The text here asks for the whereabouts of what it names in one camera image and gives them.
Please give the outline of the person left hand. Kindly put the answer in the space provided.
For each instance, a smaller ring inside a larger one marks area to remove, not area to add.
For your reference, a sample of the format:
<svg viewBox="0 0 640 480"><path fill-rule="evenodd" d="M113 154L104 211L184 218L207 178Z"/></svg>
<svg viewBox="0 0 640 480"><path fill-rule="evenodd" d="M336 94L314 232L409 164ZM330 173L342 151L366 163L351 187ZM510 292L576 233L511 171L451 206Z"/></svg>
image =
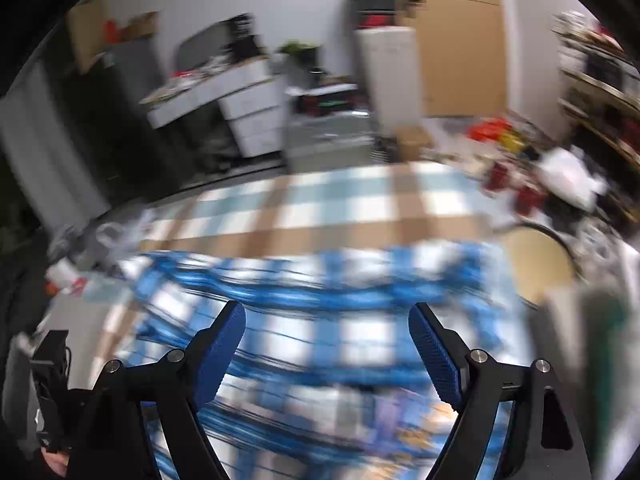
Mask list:
<svg viewBox="0 0 640 480"><path fill-rule="evenodd" d="M68 455L64 452L51 453L46 448L40 448L40 452L47 467L59 477L65 478L67 474Z"/></svg>

